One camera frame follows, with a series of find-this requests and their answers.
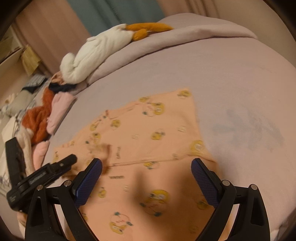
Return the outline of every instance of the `orange fabric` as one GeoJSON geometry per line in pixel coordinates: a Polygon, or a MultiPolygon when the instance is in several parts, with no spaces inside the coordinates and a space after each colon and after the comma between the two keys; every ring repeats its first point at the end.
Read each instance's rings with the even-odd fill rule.
{"type": "Polygon", "coordinates": [[[64,85],[64,84],[67,84],[64,79],[63,79],[63,76],[62,76],[62,73],[59,71],[59,72],[56,72],[52,78],[51,78],[51,82],[52,83],[58,83],[59,85],[64,85]]]}
{"type": "Polygon", "coordinates": [[[54,98],[54,92],[45,88],[42,101],[43,106],[37,106],[28,110],[22,120],[22,125],[25,128],[31,129],[34,133],[31,142],[32,145],[38,144],[47,138],[48,133],[46,131],[47,118],[52,111],[52,100],[54,98]]]}
{"type": "Polygon", "coordinates": [[[164,23],[135,23],[126,26],[126,30],[135,31],[133,41],[146,38],[148,36],[148,31],[165,32],[172,29],[174,28],[164,23]]]}

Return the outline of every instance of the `white cloth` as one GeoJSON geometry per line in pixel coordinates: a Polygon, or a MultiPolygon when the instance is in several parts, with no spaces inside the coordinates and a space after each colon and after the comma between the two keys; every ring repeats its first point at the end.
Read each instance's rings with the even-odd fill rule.
{"type": "Polygon", "coordinates": [[[17,134],[15,135],[24,153],[27,176],[31,175],[35,171],[34,165],[33,165],[33,159],[32,159],[32,146],[31,146],[32,136],[33,136],[33,132],[30,129],[26,129],[22,125],[20,126],[20,129],[17,132],[17,134]]]}
{"type": "Polygon", "coordinates": [[[11,189],[11,183],[6,162],[5,150],[0,157],[0,194],[6,196],[6,193],[11,189]]]}
{"type": "Polygon", "coordinates": [[[17,130],[16,119],[15,117],[11,117],[9,122],[6,124],[6,126],[3,128],[1,132],[3,142],[5,143],[11,138],[13,138],[16,130],[17,130]]]}
{"type": "Polygon", "coordinates": [[[82,82],[106,58],[125,47],[134,33],[125,30],[125,27],[126,24],[120,24],[88,38],[76,56],[73,53],[66,54],[60,65],[64,81],[69,84],[82,82]]]}

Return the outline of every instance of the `cartoon print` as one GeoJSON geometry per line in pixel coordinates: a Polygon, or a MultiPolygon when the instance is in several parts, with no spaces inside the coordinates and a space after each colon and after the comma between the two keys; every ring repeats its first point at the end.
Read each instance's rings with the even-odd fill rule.
{"type": "Polygon", "coordinates": [[[161,216],[167,208],[168,192],[164,190],[153,190],[145,202],[140,205],[145,212],[155,217],[161,216]]]}
{"type": "Polygon", "coordinates": [[[180,131],[180,132],[186,132],[186,127],[185,126],[179,126],[177,128],[177,130],[180,131]]]}
{"type": "Polygon", "coordinates": [[[119,212],[116,212],[112,217],[110,221],[110,228],[113,232],[117,234],[123,234],[124,230],[128,226],[132,226],[132,223],[130,222],[130,219],[128,216],[123,215],[119,212]]]}
{"type": "Polygon", "coordinates": [[[100,187],[98,196],[100,198],[104,198],[106,197],[106,193],[107,193],[106,190],[103,187],[100,187]]]}
{"type": "Polygon", "coordinates": [[[165,136],[165,132],[163,129],[158,129],[156,132],[153,132],[151,135],[152,140],[161,140],[162,137],[165,136]]]}
{"type": "Polygon", "coordinates": [[[107,112],[106,112],[106,115],[100,115],[100,116],[98,117],[98,119],[97,119],[94,123],[92,123],[92,124],[90,125],[89,130],[90,130],[90,131],[95,131],[95,130],[97,129],[98,125],[99,125],[100,123],[103,123],[104,120],[105,120],[106,118],[107,118],[107,112]]]}
{"type": "Polygon", "coordinates": [[[131,137],[132,137],[133,139],[137,140],[137,139],[139,139],[139,134],[134,134],[134,135],[132,135],[131,137]]]}
{"type": "Polygon", "coordinates": [[[199,200],[196,204],[197,204],[197,207],[201,210],[205,210],[209,207],[205,198],[202,198],[202,200],[199,200]]]}
{"type": "Polygon", "coordinates": [[[144,166],[147,167],[148,170],[159,168],[160,164],[157,161],[149,161],[145,162],[144,166]]]}
{"type": "Polygon", "coordinates": [[[202,140],[195,140],[190,144],[190,152],[191,155],[200,155],[203,154],[205,151],[205,146],[202,140]]]}
{"type": "Polygon", "coordinates": [[[110,171],[111,171],[111,167],[107,166],[104,174],[108,174],[108,173],[110,173],[110,171]]]}
{"type": "Polygon", "coordinates": [[[189,91],[180,91],[178,96],[180,99],[186,99],[191,96],[191,93],[189,91]]]}
{"type": "Polygon", "coordinates": [[[124,190],[125,192],[128,192],[128,190],[129,190],[129,185],[123,185],[123,190],[124,190]]]}
{"type": "Polygon", "coordinates": [[[111,127],[113,130],[116,130],[118,127],[120,127],[120,120],[112,120],[111,127]]]}
{"type": "Polygon", "coordinates": [[[142,98],[140,98],[139,101],[145,103],[145,102],[147,102],[149,99],[150,99],[150,97],[147,96],[147,97],[142,97],[142,98]]]}
{"type": "Polygon", "coordinates": [[[59,155],[57,153],[57,151],[54,153],[54,159],[52,160],[52,162],[56,162],[59,159],[59,155]]]}
{"type": "Polygon", "coordinates": [[[99,123],[100,123],[99,120],[97,120],[97,121],[95,121],[94,123],[92,123],[91,126],[89,127],[89,130],[90,130],[90,131],[95,131],[96,128],[98,127],[99,123]]]}
{"type": "Polygon", "coordinates": [[[101,140],[101,134],[98,132],[93,132],[88,140],[85,141],[86,144],[98,145],[101,140]]]}
{"type": "Polygon", "coordinates": [[[70,146],[74,146],[75,145],[75,141],[70,141],[66,144],[63,144],[62,147],[65,148],[65,147],[70,147],[70,146]]]}
{"type": "Polygon", "coordinates": [[[117,158],[117,159],[120,159],[120,150],[121,150],[121,147],[118,146],[118,147],[117,147],[117,152],[116,152],[116,158],[117,158]]]}
{"type": "Polygon", "coordinates": [[[124,176],[109,176],[110,179],[122,179],[124,176]]]}
{"type": "Polygon", "coordinates": [[[161,102],[157,103],[151,103],[151,102],[146,102],[145,105],[143,106],[143,114],[153,117],[155,115],[161,115],[165,111],[165,105],[161,102]]]}
{"type": "Polygon", "coordinates": [[[81,213],[81,215],[86,222],[89,220],[89,218],[87,217],[87,215],[85,213],[81,213]]]}

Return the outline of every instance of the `black cloth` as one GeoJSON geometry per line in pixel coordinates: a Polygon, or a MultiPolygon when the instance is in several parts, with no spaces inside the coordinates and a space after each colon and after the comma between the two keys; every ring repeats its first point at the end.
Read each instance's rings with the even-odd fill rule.
{"type": "Polygon", "coordinates": [[[54,92],[55,94],[59,92],[68,92],[76,87],[77,84],[71,85],[71,84],[64,84],[59,85],[58,83],[50,83],[48,88],[54,92]]]}
{"type": "Polygon", "coordinates": [[[41,87],[47,81],[47,77],[41,74],[33,75],[28,83],[22,88],[33,94],[39,87],[41,87]]]}

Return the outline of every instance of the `white stuffed toy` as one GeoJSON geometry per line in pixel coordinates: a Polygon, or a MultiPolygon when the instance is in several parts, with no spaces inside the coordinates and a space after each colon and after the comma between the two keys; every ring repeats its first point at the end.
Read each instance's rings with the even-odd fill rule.
{"type": "Polygon", "coordinates": [[[110,55],[129,44],[134,32],[125,28],[126,24],[112,27],[88,38],[76,56],[66,54],[60,65],[64,81],[69,84],[82,82],[110,55]]]}

